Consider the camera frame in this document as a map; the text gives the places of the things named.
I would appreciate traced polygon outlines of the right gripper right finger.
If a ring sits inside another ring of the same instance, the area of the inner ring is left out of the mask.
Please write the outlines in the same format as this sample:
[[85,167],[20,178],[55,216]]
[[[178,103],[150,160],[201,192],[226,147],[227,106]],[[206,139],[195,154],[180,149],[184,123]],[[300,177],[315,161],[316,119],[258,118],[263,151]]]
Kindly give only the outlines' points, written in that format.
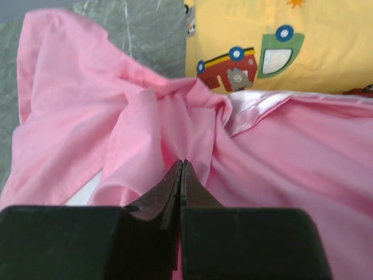
[[184,160],[181,170],[180,207],[224,208],[224,206],[199,181],[190,161]]

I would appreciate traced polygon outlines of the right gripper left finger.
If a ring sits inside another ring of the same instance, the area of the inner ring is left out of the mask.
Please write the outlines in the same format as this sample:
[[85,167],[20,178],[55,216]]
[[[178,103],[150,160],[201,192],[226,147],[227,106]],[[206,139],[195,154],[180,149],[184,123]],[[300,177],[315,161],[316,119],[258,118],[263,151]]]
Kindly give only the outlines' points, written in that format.
[[178,160],[154,187],[123,207],[125,255],[136,270],[178,269],[181,172]]

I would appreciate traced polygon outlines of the white pillow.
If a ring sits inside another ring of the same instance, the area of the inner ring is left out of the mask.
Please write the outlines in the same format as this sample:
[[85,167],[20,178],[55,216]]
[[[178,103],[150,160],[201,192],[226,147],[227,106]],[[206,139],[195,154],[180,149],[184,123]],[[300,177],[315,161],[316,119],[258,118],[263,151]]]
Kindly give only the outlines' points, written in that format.
[[64,206],[80,207],[88,205],[90,197],[100,184],[101,175],[102,171],[100,170],[78,192],[76,192],[70,199],[68,199],[67,202],[64,203]]

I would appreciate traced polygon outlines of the pink satin pillowcase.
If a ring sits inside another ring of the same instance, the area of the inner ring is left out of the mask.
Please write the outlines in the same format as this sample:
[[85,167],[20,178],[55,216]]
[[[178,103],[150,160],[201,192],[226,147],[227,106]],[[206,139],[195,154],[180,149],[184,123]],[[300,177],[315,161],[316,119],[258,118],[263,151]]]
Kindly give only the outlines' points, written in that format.
[[1,207],[123,206],[178,159],[229,207],[295,207],[315,221],[334,279],[372,278],[372,101],[316,93],[212,93],[167,79],[68,10],[26,13],[20,125]]

